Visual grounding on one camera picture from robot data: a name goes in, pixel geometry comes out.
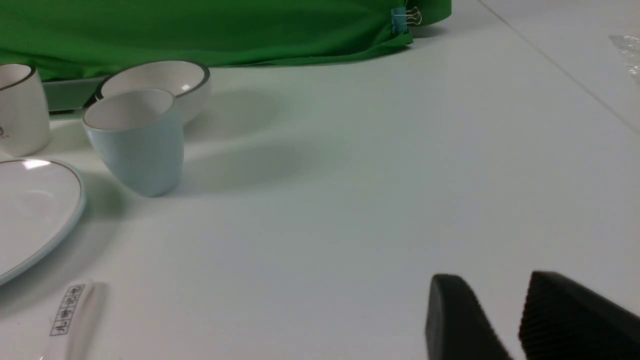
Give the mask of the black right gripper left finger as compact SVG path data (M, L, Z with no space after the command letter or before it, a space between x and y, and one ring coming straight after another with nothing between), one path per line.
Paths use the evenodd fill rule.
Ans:
M430 360L510 360L470 285L458 275L430 279L425 322Z

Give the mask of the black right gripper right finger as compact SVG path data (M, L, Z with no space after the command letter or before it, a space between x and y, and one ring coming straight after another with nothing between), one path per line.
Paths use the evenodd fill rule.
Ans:
M533 271L518 338L528 360L637 360L639 316L554 271Z

